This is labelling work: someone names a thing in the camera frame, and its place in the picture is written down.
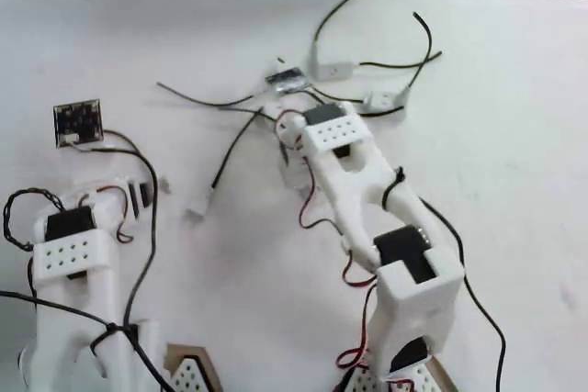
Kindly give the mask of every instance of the cable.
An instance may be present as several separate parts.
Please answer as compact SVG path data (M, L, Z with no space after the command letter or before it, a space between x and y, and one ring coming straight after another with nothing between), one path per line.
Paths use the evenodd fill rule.
M346 284L348 284L349 286L351 286L353 288L364 288L364 287L370 286L372 283L376 282L377 277L375 275L370 277L369 279L363 280L361 282L351 282L351 281L347 280L347 272L349 271L349 268L351 268L352 263L353 263L353 253L351 251L349 251L349 260L347 261L347 265L345 266L345 268L343 269L343 272L341 273L341 277L343 278L343 281Z
M236 100L236 101L231 101L229 103L211 103L209 101L200 101L197 100L196 98L192 98L191 96L182 94L181 92L176 91L175 89L171 88L170 86L163 84L161 82L157 82L158 86L161 86L163 89L165 89L166 91L171 92L172 94L176 94L177 96L179 96L180 98L184 98L187 101L191 101L192 103L196 103L198 105L202 105L202 106L208 106L208 107L227 107L227 106L235 106L235 105L239 105L241 103L244 103L245 101L249 101L252 98L255 97L255 95L248 95L245 98L241 98L240 100Z
M122 195L124 195L124 197L125 197L125 206L124 206L123 213L122 213L122 221L119 223L119 227L117 228L117 240L120 243L131 243L131 242L133 242L134 238L121 231L122 226L125 223L125 219L127 218L127 213L129 212L129 197L127 196L127 192L120 185L105 185L104 187L98 188L96 190L96 192L101 193L101 192L104 192L107 190L119 190L120 192L122 192ZM90 197L90 195L87 193L85 195L83 195L82 197L80 197L80 200L78 201L77 206L81 207L82 204L84 203L84 201L86 201L86 199L89 197Z
M237 142L243 136L243 134L245 133L247 128L249 128L249 126L251 126L251 124L254 122L254 120L257 118L257 116L261 115L260 114L261 109L262 109L262 107L260 107L257 111L254 111L254 114L247 120L247 122L244 124L244 126L241 128L241 130L239 130L239 132L237 133L237 136L232 141L231 146L229 146L229 149L224 154L224 158L222 159L222 162L220 163L219 170L217 171L217 174L214 176L214 180L212 181L210 188L214 189L218 185L218 183L221 179L222 173L224 172L224 169L227 166L227 162L229 162L229 158L231 157L231 153L232 153L233 149L235 148L235 146L237 145Z
M125 149L115 149L115 148L93 148L93 149L89 149L89 150L84 150L84 149L80 149L79 147L77 147L73 144L70 144L70 146L73 147L74 149L76 149L77 151L82 152L82 153L90 153L90 152L124 153L124 154L128 154L128 155L132 155L132 156L135 156L136 158L140 159L143 162L143 164L145 164L147 169L149 169L149 173L150 173L152 181L153 181L153 205L152 205L152 220L151 220L151 250L149 253L149 257L147 258L147 261L145 262L145 265L143 266L141 273L139 274L139 277L137 277L137 280L135 281L135 284L133 285L133 287L130 291L129 298L127 300L127 305L125 307L122 326L120 327L120 326L114 325L114 324L106 324L107 331L105 332L105 334L107 334L107 336L109 336L112 333L114 333L115 331L119 331L119 330L123 331L124 334L127 336L127 339L129 340L131 346L133 347L135 352L139 355L139 357L141 358L141 360L145 364L145 367L149 370L149 372L151 373L153 378L157 381L157 383L160 385L160 387L163 390L165 390L166 392L175 392L174 389L167 384L167 382L159 374L159 372L157 372L157 369L155 368L155 366L153 366L153 363L151 362L151 360L149 360L149 358L145 354L145 351L139 345L139 342L137 342L135 337L130 332L130 329L131 329L130 313L132 310L132 305L133 305L135 297L137 296L137 293L139 291L139 288L141 287L141 284L142 284L145 276L147 275L147 273L149 272L149 269L151 268L153 260L155 259L155 253L157 251L157 204L158 204L158 200L159 200L159 185L157 182L157 174L155 173L155 169L153 168L153 166L149 162L149 160L147 160L147 158L145 158L138 151L129 151L129 150L125 150Z
M233 111L233 112L244 112L246 114L256 114L257 116L268 119L269 121L272 121L272 122L276 121L275 118L272 118L268 114L264 114L263 112L261 112L261 108L258 110L253 110L253 109L244 109L242 107L220 107L219 110L221 110L222 112Z
M366 292L366 300L364 302L364 308L361 316L361 338L359 342L359 346L356 348L348 349L343 351L337 356L335 364L340 369L348 369L350 367L357 366L363 357L367 345L368 345L368 330L367 330L367 316L368 316L368 301L369 297L371 296L372 291L378 286L377 284L372 285L369 290ZM355 356L351 361L344 362L343 359L346 358L348 355L354 354Z
M321 91L318 87L316 86L311 86L312 90L318 94L321 94L322 96L326 96L327 98L331 98L334 101L348 101L350 103L357 103L359 105L363 104L364 100L358 100L356 98L342 98L340 96L334 96L334 95L329 95L323 91Z
M93 148L93 149L84 150L84 149L80 149L79 147L77 147L73 144L70 144L70 146L73 147L74 149L76 149L77 151L82 152L82 153L90 153L90 152L124 153L127 155L132 155L136 158L139 158L143 162L143 164L145 164L145 166L147 166L147 169L149 169L149 173L150 173L152 181L153 181L153 206L152 206L152 219L151 219L151 251L149 253L149 257L147 258L147 262L143 266L143 269L141 270L141 273L139 274L139 277L137 278L137 281L135 282L135 285L133 286L133 288L130 291L129 299L127 300L127 306L125 307L125 314L124 314L124 318L123 318L123 325L129 326L129 324L130 324L130 311L132 309L133 301L134 301L135 297L137 296L137 292L139 291L139 287L141 286L143 279L147 275L149 268L151 268L151 265L153 263L153 259L155 258L155 253L157 251L157 202L158 202L158 196L159 196L159 185L157 183L157 174L155 173L155 169L153 169L153 166L151 165L149 160L147 160L147 158L145 158L141 153L139 153L137 151L129 151L126 149L117 149L117 148Z
M434 60L438 59L442 55L443 55L443 52L441 50L438 50L435 54L433 54L431 57L426 59L425 63L433 62ZM379 63L379 62L361 62L361 63L359 63L359 66L373 66L376 68L384 68L384 69L411 69L411 68L418 68L421 65L421 63L423 63L423 62L412 63L412 64L386 64L386 63Z
M339 2L330 12L329 14L327 14L324 19L321 21L321 24L319 25L318 28L316 28L316 31L314 31L314 37L312 38L312 40L314 42L319 41L319 37L321 36L321 32L322 29L324 28L324 26L327 24L327 22L329 21L329 19L334 16L334 14L339 11L347 2L349 2L350 0L342 0L341 2Z
M120 133L116 130L112 130L112 129L104 129L102 130L104 133L107 133L109 135L114 135L115 137L119 137L122 140L125 140L135 151L139 151L139 148L137 147L137 144L135 144L133 142L133 140L131 140L128 136L126 136L124 133Z
M314 179L314 172L312 171L311 164L309 163L309 160L307 158L304 158L304 162L308 166L309 173L311 174L311 191L309 192L309 195L306 197L306 200L304 201L304 204L302 205L302 208L300 209L300 213L298 214L299 225L305 230L310 230L310 229L316 227L317 225L322 224L323 222L328 222L329 224L331 224L334 227L335 230L337 230L337 232L339 233L339 236L343 236L343 232L339 229L339 227L337 227L337 224L335 224L331 219L320 218L318 220L315 220L311 224L304 224L304 222L302 221L302 217L304 216L304 211L308 207L309 203L311 202L312 197L314 196L314 192L316 191L316 180Z
M4 212L3 212L4 237L7 241L16 245L23 252L32 252L33 251L33 243L32 242L22 243L22 242L18 241L17 239L15 239L14 236L12 235L12 232L10 231L10 215L11 215L10 211L12 209L12 205L14 204L15 200L19 196L26 195L26 194L36 194L36 195L45 196L59 211L65 211L65 208L63 207L63 202L61 201L61 199L58 198L56 195L54 195L52 192L50 192L49 190L47 190L45 188L37 188L37 187L25 188L25 189L16 191L15 193L13 193L12 195L10 195L8 197L8 200L6 201L6 204L4 205Z
M431 29L426 24L426 22L423 20L423 18L421 16L419 16L418 13L413 12L413 17L416 18L416 20L423 27L424 32L426 32L426 37L428 39L428 47L427 47L427 50L426 50L426 55L424 56L423 61L419 65L419 69L416 70L416 73L414 73L413 79L408 83L408 87L413 87L414 82L416 81L416 79L418 78L419 74L423 70L423 67L426 64L426 61L429 59L429 55L431 55L431 49L433 48L433 36L431 35Z
M310 98L312 98L314 101L316 101L318 104L324 105L324 101L318 95L313 94L311 91L297 91L293 94L306 94Z
M93 321L97 321L98 323L107 326L108 323L105 320L102 320L100 317L97 317L93 314L89 314L87 312L81 311L76 308L67 307L65 305L60 305L59 303L50 302L49 300L44 300L38 297L27 296L25 294L16 293L14 291L1 291L0 290L0 297L8 297L8 298L16 298L18 300L23 300L28 303L32 303L34 305L42 305L43 307L53 308L53 309L60 309L61 311L71 312L76 316L86 317L87 319L91 319Z
M382 197L382 208L384 210L386 210L386 203L388 201L388 195L390 194L390 191L394 188L395 185L404 181L404 179L405 179L404 172L403 172L402 168L400 167L398 172L396 173L396 179L394 180L394 183L392 183L386 189L386 191L384 192L384 196ZM433 206L431 206L431 204L429 204L428 202L426 202L422 198L420 198L420 199L421 199L421 202L423 202L424 206L427 207L427 209L431 213L433 213L441 221L441 223L443 225L445 225L445 227L449 230L449 232L455 238L456 242L458 243L459 261L461 262L461 265L463 266L464 271L465 271L466 270L466 260L465 260L465 255L464 255L463 242L461 241L461 238L459 237L458 232L453 227L453 225L451 225L451 223L439 211L437 211ZM464 285L466 286L466 289L468 290L469 296L473 300L473 302L476 305L476 307L478 308L478 310L481 312L481 314L484 316L484 318L486 318L488 320L488 322L492 325L492 327L494 328L494 330L496 330L496 333L500 337L501 350L500 350L500 356L498 357L498 365L496 367L496 392L500 392L500 385L501 385L501 380L502 380L502 376L503 376L504 357L506 355L506 338L504 337L503 331L500 329L498 324L494 321L492 316L488 313L486 308L484 308L482 306L482 304L480 303L480 301L478 300L478 298L474 294L474 291L471 288L471 285L469 284L469 279L468 279L467 273L464 275Z

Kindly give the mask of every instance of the white table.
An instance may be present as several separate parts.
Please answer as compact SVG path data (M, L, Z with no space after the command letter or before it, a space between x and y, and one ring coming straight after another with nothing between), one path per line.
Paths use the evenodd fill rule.
M85 178L93 160L63 161L54 150L51 106L99 97L105 126L136 140L172 189L136 316L159 319L170 342L206 346L229 391L332 390L334 357L358 339L363 293L341 282L345 257L329 227L298 228L300 198L283 185L276 144L260 128L238 146L205 222L188 218L183 195L206 189L247 116L191 106L154 84L208 100L246 95L276 56L304 62L337 1L0 0L0 200ZM413 10L445 55L424 70L405 121L370 127L460 231L470 281L507 336L503 390L582 390L588 1L354 0L325 29L322 58L420 60ZM365 70L325 88L398 89L409 76ZM15 234L30 237L41 204L17 203ZM397 225L372 207L367 216L374 233ZM147 252L145 220L122 251L126 286ZM3 289L27 292L27 258L5 243ZM34 314L0 303L3 384L17 384L14 359ZM492 390L498 352L460 293L440 357L460 390Z

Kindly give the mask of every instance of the black wire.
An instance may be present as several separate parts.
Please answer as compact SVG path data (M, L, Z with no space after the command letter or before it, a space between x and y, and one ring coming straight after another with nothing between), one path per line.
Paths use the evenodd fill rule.
M318 41L319 37L321 36L321 32L322 29L324 28L324 26L327 24L327 22L329 21L329 19L334 16L334 14L339 11L347 2L349 2L350 0L342 0L341 2L339 2L330 12L329 14L327 14L325 16L325 18L321 21L321 24L319 25L318 28L316 28L316 31L314 31L314 37L312 38L313 41Z
M97 321L98 323L101 323L105 326L108 325L108 323L105 320L102 320L100 317L97 317L93 314L89 314L87 312L81 311L80 309L67 307L65 305L60 305L59 303L50 302L49 300L44 300L42 298L27 296L25 294L16 293L14 291L0 291L0 297L16 298L18 300L23 300L25 302L32 303L35 305L42 305L43 307L60 309L61 311L71 312L72 314L75 314L76 316L82 316L82 317L86 317L87 319Z
M422 198L421 198L421 201L423 202L424 206L427 207L429 209L429 211L431 211L431 213L433 213L441 221L441 223L447 227L449 232L455 238L456 242L458 243L459 261L461 262L461 264L463 265L463 268L465 270L466 269L466 262L465 262L464 251L463 251L463 242L461 241L461 238L459 237L458 232L453 227L453 225L451 225L451 223L439 211L437 211L433 206L431 206L431 204L429 204L428 202L426 202ZM498 365L496 367L496 392L500 392L500 385L501 385L501 380L503 377L504 357L506 356L506 338L504 337L503 331L500 329L498 324L494 321L494 319L488 313L486 308L481 305L480 301L478 300L478 298L474 294L474 291L471 288L471 285L469 284L467 274L464 276L463 280L464 280L464 285L466 286L466 289L468 290L469 296L473 300L474 304L476 304L476 307L478 307L478 309L480 310L482 315L488 320L488 322L492 325L492 327L494 328L494 330L496 330L496 333L500 337L501 349L500 349L500 356L498 357Z
M397 184L404 181L404 178L405 178L404 171L400 167L396 173L396 178L394 179L394 182L391 185L389 185L388 188L386 188L386 190L384 191L384 195L382 197L382 208L384 210L386 210L386 203L388 201L388 195L390 194L390 191ZM456 229L453 227L453 225L451 225L451 223L439 211L436 210L436 208L431 206L431 204L429 204L424 199L422 199L422 198L420 198L420 199L421 199L421 202L423 202L424 206L427 207L427 209L429 211L431 211L431 213L433 213L441 221L441 223L443 225L446 226L446 228L449 230L449 232L455 238L456 242L458 243L459 261L461 262L461 265L463 266L464 271L466 271L466 259L465 259L465 253L464 253L464 248L463 248L463 242L461 241L461 237L459 237L459 233L456 231ZM471 285L469 284L469 279L468 279L467 274L464 275L464 285L466 286L466 289L468 290L469 296L473 300L473 302L476 305L476 307L478 308L478 310L488 320L488 322L492 325L492 327L494 328L494 330L496 330L496 333L500 337L501 350L500 350L500 356L498 357L498 364L496 367L496 392L500 392L500 385L501 385L501 380L503 377L504 357L506 355L506 338L504 337L503 331L500 329L498 324L494 321L492 316L488 313L486 308L482 306L482 304L480 303L480 301L478 300L478 298L474 294L474 291L473 291Z
M217 184L219 183L219 181L221 179L222 173L224 172L224 169L227 166L227 163L229 162L229 158L231 157L232 150L235 148L235 146L237 145L237 142L243 136L243 134L245 133L247 128L249 128L249 126L251 126L251 124L254 122L254 120L257 118L258 115L261 115L260 114L261 109L262 109L262 107L260 107L257 111L254 111L254 114L247 120L247 122L244 124L244 126L241 128L241 130L239 130L239 133L237 133L237 136L232 141L231 146L229 146L229 149L224 154L224 158L222 159L222 162L220 163L220 168L217 171L217 174L214 176L214 180L212 181L210 188L213 188L213 189L216 188Z
M428 47L427 47L427 50L426 50L426 55L424 56L423 61L419 65L419 69L416 70L416 73L414 73L414 76L413 76L412 80L408 83L408 87L413 87L414 82L416 81L416 79L418 78L419 74L423 70L423 68L424 68L424 66L426 64L426 61L429 59L429 55L431 55L431 48L433 48L433 36L431 35L431 29L426 24L426 22L423 20L423 18L418 15L418 13L413 12L413 17L416 18L416 20L424 28L424 32L426 32L426 37L428 39Z
M8 197L8 200L6 201L6 204L4 205L4 212L3 212L4 237L7 241L16 245L23 252L32 252L33 251L33 243L32 242L22 243L22 242L18 241L17 239L15 239L15 237L12 235L12 232L10 231L10 216L11 216L12 205L14 204L15 200L19 196L26 195L26 194L35 194L35 195L45 196L59 211L65 211L65 208L63 207L63 202L61 201L61 199L58 198L56 195L54 195L52 192L50 192L49 190L47 190L45 188L37 188L37 187L25 188L22 190L17 190L15 193L13 193L12 195L10 195Z
M260 110L253 110L253 109L244 109L242 107L221 107L219 108L219 110L221 111L233 111L233 112L244 112L246 114L256 114L259 117L263 117L265 119L268 119L270 121L272 121L273 123L276 122L275 118L270 117L267 114L264 114L263 112L260 112Z
M171 92L172 94L176 94L177 96L179 96L180 98L184 98L187 101L191 101L192 103L196 103L197 105L202 105L202 106L208 106L208 107L226 107L226 106L235 106L235 105L239 105L241 103L244 103L245 101L249 101L252 98L255 97L255 95L248 95L245 98L241 98L240 100L236 100L236 101L231 101L229 103L211 103L209 101L200 101L197 100L196 98L192 98L191 96L182 94L181 92L176 91L175 89L171 88L170 86L163 84L161 82L157 82L158 86L161 86L163 89L165 89L166 91Z
M331 98L334 101L348 101L350 103L358 103L359 105L363 104L364 100L358 100L356 98L342 98L340 96L329 95L326 92L323 92L316 86L311 86L312 90L322 96L326 96L327 98Z
M443 55L441 50L438 50L435 54L431 57L426 59L425 63L430 63L435 59L439 58ZM385 68L385 69L411 69L411 68L418 68L423 62L412 63L412 64L386 64L386 63L379 63L379 62L361 62L359 66L375 66L377 68Z
M112 130L112 129L104 129L103 132L104 133L107 133L109 135L114 135L115 137L119 137L122 140L125 140L135 151L139 151L139 148L137 147L137 144L135 144L134 141L131 140L124 133L120 133L120 132L118 132L116 130Z
M163 388L166 392L175 392L175 390L167 384L167 382L161 376L161 374L159 374L159 372L157 372L157 369L155 368L155 366L153 365L151 360L149 360L149 357L147 357L147 355L145 354L145 351L142 349L142 347L139 345L139 342L137 342L137 340L134 338L132 332L130 331L131 326L132 326L130 324L130 313L132 310L133 302L135 300L135 297L137 296L137 293L139 291L139 288L141 287L141 284L142 284L145 276L147 275L147 273L149 272L149 269L151 268L153 260L155 259L155 253L157 251L157 204L158 204L158 200L159 200L159 198L158 198L159 185L157 182L157 174L155 173L155 169L153 168L153 166L149 162L149 160L147 160L147 158L145 158L138 151L129 151L129 150L125 150L125 149L115 149L115 148L94 148L94 149L90 149L87 151L81 150L81 149L77 149L77 150L80 152L83 152L83 153L90 153L90 152L124 153L124 154L128 154L128 155L132 155L132 156L135 156L136 158L139 158L143 162L143 164L145 164L147 169L149 169L149 173L150 173L152 181L153 181L153 205L152 205L152 219L151 219L151 250L149 253L149 257L147 258L147 261L146 261L145 265L143 266L141 273L139 274L139 277L137 277L137 280L130 291L129 299L127 300L127 306L125 307L125 313L123 316L122 326L121 327L115 326L113 328L112 324L108 324L106 333L108 334L107 336L109 336L109 335L111 335L111 333L113 333L111 331L112 329L114 329L114 331L119 331L119 330L123 331L124 334L127 336L127 339L129 340L131 346L133 347L135 352L137 352L137 354L140 356L141 360L145 364L145 367L149 370L149 372L151 373L151 375L153 376L155 381L157 381L157 383L160 385L160 387Z
M385 110L383 112L372 112L372 113L362 113L358 112L357 114L363 118L377 118L377 117L384 117L386 115L394 114L404 109L404 106L394 107L391 110Z
M37 298L37 290L35 286L33 286L33 258L29 258L27 262L27 282L28 282L28 289L30 289L30 294Z
M149 173L150 173L152 181L153 181L153 205L152 205L152 219L151 219L151 251L149 253L149 257L147 258L147 262L143 266L143 269L141 270L141 273L139 274L139 277L137 278L137 281L135 282L135 285L133 286L133 288L130 291L129 299L127 300L127 306L125 307L125 313L124 313L124 318L123 318L123 325L129 326L129 324L130 324L130 311L132 309L133 301L134 301L135 297L137 296L137 292L139 291L139 287L141 286L143 279L147 275L147 272L149 271L149 268L151 267L151 265L153 263L153 259L155 258L155 253L157 251L157 203L158 203L158 196L159 196L159 185L157 183L157 174L155 173L155 169L153 169L153 166L151 165L149 160L147 160L147 158L145 158L141 153L139 153L137 151L129 151L126 149L117 149L117 148L109 148L109 147L108 148L94 148L94 149L89 149L87 151L81 150L81 149L77 149L77 150L80 152L83 152L83 153L90 153L90 152L124 153L127 155L135 156L136 158L139 158L143 162L143 164L145 164L147 169L149 169Z
M324 105L324 100L322 100L318 95L312 93L311 91L297 91L292 94L306 94L310 98L312 98L314 101L316 101L318 104Z

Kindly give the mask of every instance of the small circuit board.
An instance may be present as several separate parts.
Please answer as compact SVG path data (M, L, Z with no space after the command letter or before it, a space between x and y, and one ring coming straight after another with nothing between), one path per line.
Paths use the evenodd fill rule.
M58 148L104 139L100 100L54 106L53 120Z

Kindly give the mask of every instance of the perforated plate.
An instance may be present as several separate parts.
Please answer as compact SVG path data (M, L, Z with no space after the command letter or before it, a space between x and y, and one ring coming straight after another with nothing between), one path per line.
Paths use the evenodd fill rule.
M209 392L196 360L184 359L172 376L175 392Z
M370 132L361 118L358 115L346 115L307 126L302 132L302 143L305 150L314 154L331 151L368 137Z
M418 364L410 369L406 375L400 379L411 379L414 382L414 392L443 392L437 384L429 370L424 364ZM410 387L407 385L390 385L391 392L408 392ZM367 370L356 368L349 379L349 383L344 392L388 392L384 386L378 387L376 378Z
M89 230L36 244L33 249L35 281L108 266L111 242L112 238L105 231Z

